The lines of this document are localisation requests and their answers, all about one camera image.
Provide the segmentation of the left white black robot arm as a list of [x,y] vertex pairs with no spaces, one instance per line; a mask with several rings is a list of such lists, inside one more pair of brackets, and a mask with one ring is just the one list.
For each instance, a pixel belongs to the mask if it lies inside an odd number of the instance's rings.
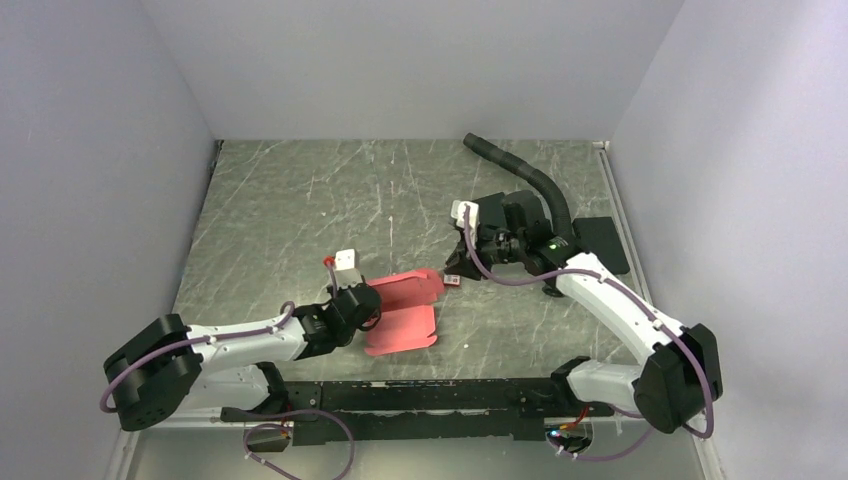
[[287,392],[278,362],[332,353],[350,344],[381,312],[377,290],[361,283],[319,304],[287,301],[278,316],[224,326],[188,325],[162,316],[112,353],[99,400],[125,431],[156,425],[179,410],[212,406],[279,417]]

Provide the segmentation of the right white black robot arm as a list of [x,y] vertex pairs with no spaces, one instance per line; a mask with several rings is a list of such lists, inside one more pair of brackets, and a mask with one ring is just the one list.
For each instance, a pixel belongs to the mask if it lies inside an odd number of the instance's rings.
[[575,358],[557,370],[551,401],[574,415],[603,403],[663,433],[684,429],[706,439],[723,392],[717,340],[703,324],[687,327],[622,283],[594,252],[553,231],[529,191],[456,200],[450,217],[460,240],[446,262],[450,275],[500,285],[542,284],[572,299],[632,354],[632,365]]

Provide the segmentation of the red white staples box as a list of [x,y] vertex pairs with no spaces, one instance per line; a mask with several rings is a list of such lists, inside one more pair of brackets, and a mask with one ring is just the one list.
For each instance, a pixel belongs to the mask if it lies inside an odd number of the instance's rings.
[[444,274],[442,277],[443,284],[446,287],[460,287],[461,277],[459,275]]

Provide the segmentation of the black flat device box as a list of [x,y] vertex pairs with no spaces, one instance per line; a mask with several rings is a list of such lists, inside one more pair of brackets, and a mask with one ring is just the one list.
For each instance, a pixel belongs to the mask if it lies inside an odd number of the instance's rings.
[[595,254],[614,275],[630,272],[624,245],[615,221],[610,216],[582,217],[572,221],[578,244],[587,253]]

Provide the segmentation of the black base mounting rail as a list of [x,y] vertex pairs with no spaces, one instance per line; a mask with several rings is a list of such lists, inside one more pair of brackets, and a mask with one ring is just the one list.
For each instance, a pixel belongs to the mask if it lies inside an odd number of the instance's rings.
[[342,420],[359,441],[509,437],[541,441],[547,430],[581,417],[609,417],[611,408],[585,404],[549,378],[420,381],[288,382],[286,401],[252,410],[225,406],[224,423],[274,421],[292,413],[297,446],[343,441]]

